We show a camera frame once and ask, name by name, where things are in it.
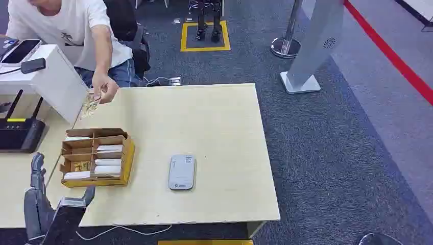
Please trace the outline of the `person's hand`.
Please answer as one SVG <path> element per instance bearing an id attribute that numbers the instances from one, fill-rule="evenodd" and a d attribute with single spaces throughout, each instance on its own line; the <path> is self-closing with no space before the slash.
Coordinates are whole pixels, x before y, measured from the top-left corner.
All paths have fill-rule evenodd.
<path id="1" fill-rule="evenodd" d="M 95 72 L 92 77 L 93 96 L 100 104 L 111 102 L 119 86 L 115 80 L 111 79 L 106 73 Z"/>

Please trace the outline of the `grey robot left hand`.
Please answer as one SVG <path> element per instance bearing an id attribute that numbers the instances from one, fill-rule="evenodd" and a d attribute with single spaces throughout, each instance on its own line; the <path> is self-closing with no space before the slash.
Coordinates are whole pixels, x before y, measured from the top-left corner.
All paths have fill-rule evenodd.
<path id="1" fill-rule="evenodd" d="M 54 209 L 46 195 L 43 164 L 44 155 L 36 152 L 31 161 L 31 188 L 23 201 L 27 244 L 71 244 L 94 198 L 95 186 L 88 186 L 81 198 L 63 197 Z"/>

